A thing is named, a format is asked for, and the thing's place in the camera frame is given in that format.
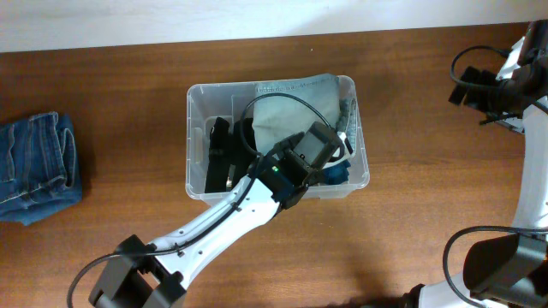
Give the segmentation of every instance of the gray cloth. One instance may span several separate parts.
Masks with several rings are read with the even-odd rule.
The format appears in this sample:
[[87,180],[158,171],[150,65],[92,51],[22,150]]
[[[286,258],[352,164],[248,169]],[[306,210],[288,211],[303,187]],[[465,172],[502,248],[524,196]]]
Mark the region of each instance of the gray cloth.
[[[273,92],[294,95],[317,109],[335,127],[340,115],[338,77],[321,74],[297,80],[258,83],[256,97]],[[257,151],[266,154],[280,140],[306,132],[321,121],[309,108],[291,98],[270,97],[258,101],[253,109],[253,130]]]

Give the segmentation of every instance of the wooden table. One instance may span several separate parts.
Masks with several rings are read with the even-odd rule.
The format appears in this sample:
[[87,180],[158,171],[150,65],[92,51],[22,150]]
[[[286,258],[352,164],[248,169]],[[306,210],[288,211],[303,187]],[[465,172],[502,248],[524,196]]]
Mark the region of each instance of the wooden table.
[[[474,44],[510,47],[527,25],[150,44],[0,55],[0,122],[71,115],[84,200],[30,227],[0,223],[0,306],[61,307],[78,270],[131,234],[148,241],[207,208],[185,193],[187,89],[325,72],[357,85],[370,184],[345,199],[303,200],[246,234],[188,289],[185,307],[323,307],[399,296],[443,279],[457,230],[508,225],[524,138],[480,127],[447,103],[452,57]],[[497,71],[503,60],[462,59]],[[453,272],[470,245],[459,241]],[[75,304],[86,307],[99,270]]]

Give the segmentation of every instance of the wood grain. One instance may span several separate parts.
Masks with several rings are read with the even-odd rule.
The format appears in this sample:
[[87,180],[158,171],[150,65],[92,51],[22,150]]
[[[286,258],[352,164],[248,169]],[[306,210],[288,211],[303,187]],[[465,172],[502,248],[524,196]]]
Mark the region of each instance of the wood grain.
[[[191,85],[325,72],[357,85],[370,184],[345,199],[304,200],[246,234],[193,282],[185,306],[363,303],[441,281],[454,232],[511,223],[524,154],[522,136],[479,127],[480,113],[447,103],[450,61],[473,44],[510,47],[526,27],[0,54],[0,122],[71,115],[86,190],[80,204],[30,227],[0,223],[0,306],[61,307],[88,261],[131,234],[152,240],[206,209],[184,189]],[[462,60],[502,65],[485,53]],[[455,246],[452,271],[480,238]],[[82,280],[77,306],[88,306],[98,273]]]

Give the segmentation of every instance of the dark blue cloth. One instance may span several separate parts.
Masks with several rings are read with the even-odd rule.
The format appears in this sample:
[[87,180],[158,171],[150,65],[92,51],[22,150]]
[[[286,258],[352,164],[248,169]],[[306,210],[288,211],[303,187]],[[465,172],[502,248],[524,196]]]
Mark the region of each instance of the dark blue cloth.
[[0,221],[29,225],[81,201],[73,131],[57,112],[0,126]]
[[350,175],[348,168],[350,168],[350,162],[346,160],[333,167],[324,169],[324,184],[339,185],[348,181],[348,176]]

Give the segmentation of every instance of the storage box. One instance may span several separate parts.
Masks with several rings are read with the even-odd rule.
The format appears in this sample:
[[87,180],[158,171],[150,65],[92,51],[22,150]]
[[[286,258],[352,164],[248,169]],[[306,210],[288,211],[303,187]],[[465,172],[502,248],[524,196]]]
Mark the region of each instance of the storage box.
[[[354,81],[348,76],[339,77],[339,97],[356,98]],[[187,183],[188,196],[214,205],[229,192],[204,193],[207,165],[209,163],[209,132],[218,116],[230,122],[240,120],[241,112],[255,98],[257,82],[194,85],[187,93]],[[303,198],[344,198],[352,191],[369,183],[366,146],[361,130],[360,112],[357,110],[356,154],[348,181],[341,185],[310,187]]]

